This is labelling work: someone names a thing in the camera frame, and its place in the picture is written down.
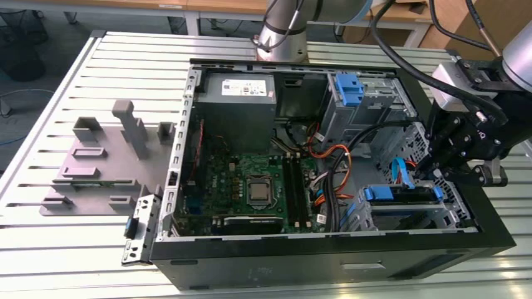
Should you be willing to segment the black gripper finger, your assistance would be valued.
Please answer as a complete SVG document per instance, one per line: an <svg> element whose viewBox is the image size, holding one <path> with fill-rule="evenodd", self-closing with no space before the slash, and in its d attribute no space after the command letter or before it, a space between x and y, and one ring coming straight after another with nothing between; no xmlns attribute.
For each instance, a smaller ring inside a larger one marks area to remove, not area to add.
<svg viewBox="0 0 532 299"><path fill-rule="evenodd" d="M505 187L508 185L508 176L500 158L484 161L482 164L474 165L472 168L438 167L445 181L466 184L480 187Z"/></svg>
<svg viewBox="0 0 532 299"><path fill-rule="evenodd" d="M462 114L448 112L437 103L432 104L428 122L425 123L426 155L418 162L420 172L432 172L444 167L452 156L454 145L452 137L462 125Z"/></svg>

